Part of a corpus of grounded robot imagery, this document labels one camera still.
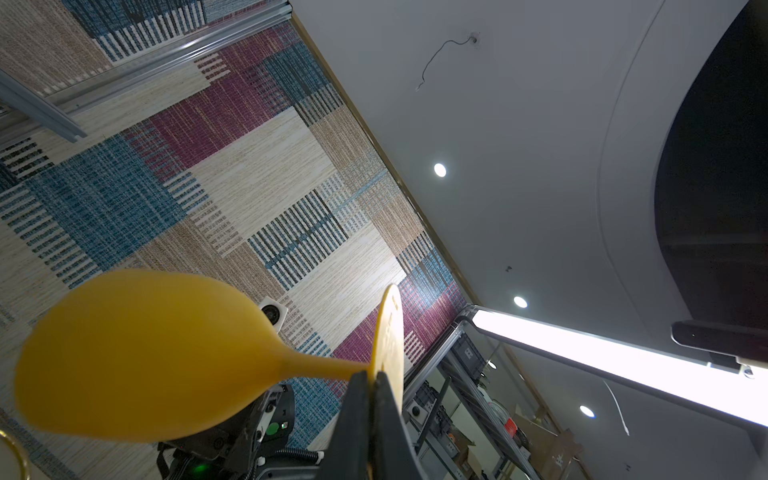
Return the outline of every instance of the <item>metal shelf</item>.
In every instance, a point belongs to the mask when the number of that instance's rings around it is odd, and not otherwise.
[[[445,376],[450,376],[452,380],[451,387],[456,395],[467,408],[469,414],[477,422],[485,436],[491,440],[491,444],[496,448],[496,452],[502,457],[508,458],[525,472],[531,480],[541,480],[538,473],[533,469],[528,460],[525,459],[520,449],[509,436],[504,426],[498,421],[485,403],[477,386],[469,378],[469,374],[458,362],[453,352],[447,352],[440,362],[438,369]]]

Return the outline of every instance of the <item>red object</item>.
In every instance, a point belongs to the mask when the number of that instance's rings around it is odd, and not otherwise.
[[[504,428],[507,430],[507,433],[509,433],[509,436],[511,437],[514,437],[515,433],[518,432],[518,426],[515,425],[512,419],[507,419],[507,422],[504,424]]]

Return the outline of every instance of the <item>black wire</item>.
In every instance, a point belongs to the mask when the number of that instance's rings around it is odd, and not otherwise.
[[[464,40],[462,43],[458,43],[456,40],[446,40],[446,41],[444,41],[442,43],[442,45],[440,45],[440,48],[438,48],[437,51],[435,52],[435,54],[432,56],[432,58],[429,59],[429,61],[427,62],[427,65],[424,65],[424,71],[422,71],[422,83],[420,83],[419,86],[416,87],[416,90],[419,90],[422,87],[422,85],[424,85],[424,82],[426,82],[426,80],[424,79],[424,74],[427,72],[427,67],[429,66],[429,64],[432,63],[432,60],[435,59],[435,57],[437,56],[438,53],[440,53],[440,51],[442,50],[443,47],[445,47],[449,43],[455,43],[457,45],[464,45],[465,43],[469,42],[470,40],[473,40],[473,43],[474,43],[478,39],[475,38],[474,35],[469,35],[469,37],[466,40]]]

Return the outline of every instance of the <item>yellow spoon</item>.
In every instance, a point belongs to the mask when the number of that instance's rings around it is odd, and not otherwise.
[[[396,287],[379,313],[395,296],[386,332],[377,327],[376,345],[386,347],[374,354],[371,371],[389,370],[402,401]],[[387,348],[399,351],[385,355]],[[16,366],[15,393],[18,409],[40,429],[158,442],[208,429],[285,379],[347,380],[368,368],[294,351],[250,298],[218,280],[121,270],[71,291],[40,320]]]

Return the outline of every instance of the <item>curved ceiling edge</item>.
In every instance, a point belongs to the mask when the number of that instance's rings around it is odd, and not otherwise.
[[[746,0],[666,0],[621,87],[598,177],[607,254],[656,348],[702,359],[670,338],[690,318],[661,256],[654,222],[656,171],[677,110]]]

